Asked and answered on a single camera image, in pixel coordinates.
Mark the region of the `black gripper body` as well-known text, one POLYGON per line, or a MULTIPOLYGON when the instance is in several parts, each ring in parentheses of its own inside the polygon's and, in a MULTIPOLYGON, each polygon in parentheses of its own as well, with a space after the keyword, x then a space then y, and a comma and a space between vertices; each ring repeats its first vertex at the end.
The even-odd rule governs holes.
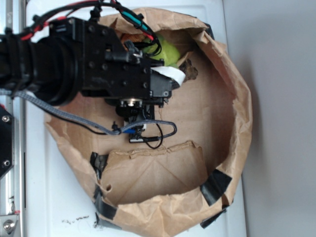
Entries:
POLYGON ((122 43, 114 29, 75 17, 50 23, 49 38, 61 47, 83 96, 103 97, 125 119, 144 117, 163 107, 185 73, 163 60, 146 57, 131 41, 122 43))

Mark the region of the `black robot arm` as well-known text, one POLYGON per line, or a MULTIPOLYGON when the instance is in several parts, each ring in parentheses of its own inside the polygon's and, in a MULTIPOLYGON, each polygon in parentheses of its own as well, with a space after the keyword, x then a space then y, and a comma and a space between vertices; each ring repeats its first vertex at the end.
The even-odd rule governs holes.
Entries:
POLYGON ((1 36, 1 88, 26 89, 53 106, 70 103, 78 93, 101 97, 129 120, 162 107, 185 79, 181 70, 121 42, 110 27, 72 17, 49 28, 36 43, 1 36))

